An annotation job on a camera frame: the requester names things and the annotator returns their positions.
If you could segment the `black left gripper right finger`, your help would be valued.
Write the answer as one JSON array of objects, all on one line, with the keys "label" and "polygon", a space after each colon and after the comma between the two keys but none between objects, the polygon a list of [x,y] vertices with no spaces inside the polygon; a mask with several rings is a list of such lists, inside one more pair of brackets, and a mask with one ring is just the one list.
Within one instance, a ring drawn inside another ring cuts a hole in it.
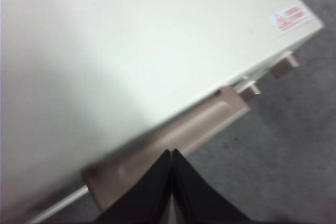
[{"label": "black left gripper right finger", "polygon": [[185,223],[254,223],[213,189],[177,149],[172,152],[172,192]]}]

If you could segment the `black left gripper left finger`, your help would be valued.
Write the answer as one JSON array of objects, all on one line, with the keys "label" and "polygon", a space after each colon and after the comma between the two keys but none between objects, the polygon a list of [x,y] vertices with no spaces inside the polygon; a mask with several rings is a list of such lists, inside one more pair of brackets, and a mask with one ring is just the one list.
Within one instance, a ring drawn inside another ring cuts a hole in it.
[{"label": "black left gripper left finger", "polygon": [[171,193],[171,152],[166,150],[143,177],[98,217],[98,223],[159,223]]}]

